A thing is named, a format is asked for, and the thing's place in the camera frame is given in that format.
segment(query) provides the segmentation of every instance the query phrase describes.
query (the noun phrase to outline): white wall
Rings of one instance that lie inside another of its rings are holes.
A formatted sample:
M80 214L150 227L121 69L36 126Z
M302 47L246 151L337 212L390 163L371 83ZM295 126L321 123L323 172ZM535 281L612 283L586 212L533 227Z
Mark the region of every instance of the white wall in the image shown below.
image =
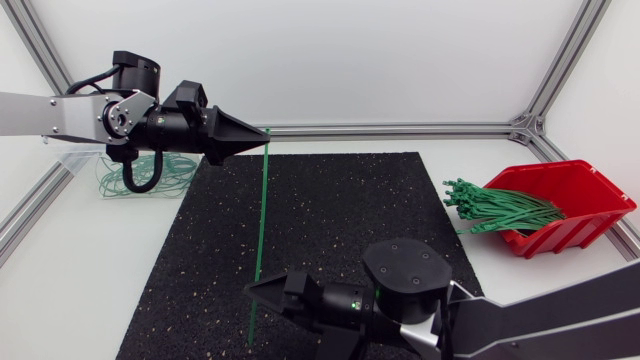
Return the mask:
M548 114L549 138L640 203L640 1L615 0ZM640 211L629 215L640 227Z
M75 79L125 49L253 124L505 122L581 0L32 0Z
M3 8L0 8L0 92L51 95L44 76L31 58ZM2 116L0 126L8 121ZM0 136L0 221L55 163L39 136Z

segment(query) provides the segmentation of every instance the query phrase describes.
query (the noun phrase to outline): black rubber mat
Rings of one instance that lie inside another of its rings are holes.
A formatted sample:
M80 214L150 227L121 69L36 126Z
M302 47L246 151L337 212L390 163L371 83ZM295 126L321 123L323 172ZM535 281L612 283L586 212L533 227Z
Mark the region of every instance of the black rubber mat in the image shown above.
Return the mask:
M119 359L313 359L319 336L258 307L247 345L262 156L200 165L158 256ZM417 153L269 157L262 276L295 269L321 284L368 284L368 244L425 241L473 294L480 285ZM418 359L370 345L366 359Z

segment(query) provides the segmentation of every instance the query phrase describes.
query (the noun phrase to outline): red storage bin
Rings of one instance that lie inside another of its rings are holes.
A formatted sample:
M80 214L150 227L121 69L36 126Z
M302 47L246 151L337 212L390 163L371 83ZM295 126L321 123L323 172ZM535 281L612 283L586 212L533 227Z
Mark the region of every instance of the red storage bin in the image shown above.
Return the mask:
M511 250L527 259L570 246L589 246L636 204L586 161L512 166L486 188L523 191L551 201L567 216L529 236L505 230L500 234Z

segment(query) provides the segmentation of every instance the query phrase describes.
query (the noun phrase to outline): black cable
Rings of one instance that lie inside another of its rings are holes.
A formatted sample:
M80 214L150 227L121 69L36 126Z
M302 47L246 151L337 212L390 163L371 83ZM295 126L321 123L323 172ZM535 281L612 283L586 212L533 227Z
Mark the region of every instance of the black cable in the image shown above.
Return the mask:
M90 78L88 78L86 80L81 80L81 81L78 81L76 83L73 83L71 86L69 86L69 88L67 89L67 92L65 94L67 94L67 95L75 94L76 92L78 92L78 90L82 89L83 87L85 87L87 85L94 84L94 83L96 83L98 81L101 81L101 80L104 80L104 79L106 79L106 78L108 78L110 76L113 76L119 70L120 70L120 65L114 65L111 69L107 70L106 72L104 72L102 74L96 75L94 77L90 77Z
M100 94L106 94L106 93L104 92L104 90L103 90L100 86L98 86L98 84L91 83L91 84L88 84L88 85L89 85L89 86L91 86L91 87L93 87L94 89L98 90L98 92L99 92Z
M153 176L151 176L151 179L149 179L146 184L136 185L133 182L131 160L125 160L122 163L122 180L124 181L124 186L135 193L145 193L153 189L153 187L158 184L158 181L160 181L160 176L162 175L162 162L162 150L156 150L156 156L153 161Z

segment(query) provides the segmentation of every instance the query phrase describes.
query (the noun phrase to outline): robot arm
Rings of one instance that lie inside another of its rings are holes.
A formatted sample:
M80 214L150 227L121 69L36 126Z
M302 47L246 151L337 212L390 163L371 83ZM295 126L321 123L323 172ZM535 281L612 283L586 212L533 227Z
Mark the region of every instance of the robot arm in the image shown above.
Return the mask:
M367 342L424 359L611 359L640 354L640 262L502 306L451 281L451 268L414 240L371 245L374 287L290 272L247 285L259 304L322 334L316 360L362 359Z
M113 76L113 89L95 84ZM43 135L71 141L102 143L113 161L123 163L125 185L146 192L160 179L162 152L204 153L211 165L266 144L268 134L222 112L206 108L202 85L183 81L162 103L158 100L160 66L152 60L116 51L113 68L77 82L62 96L0 92L0 135ZM90 95L76 94L93 86ZM155 172L144 185L132 180L131 162L139 150L156 153Z

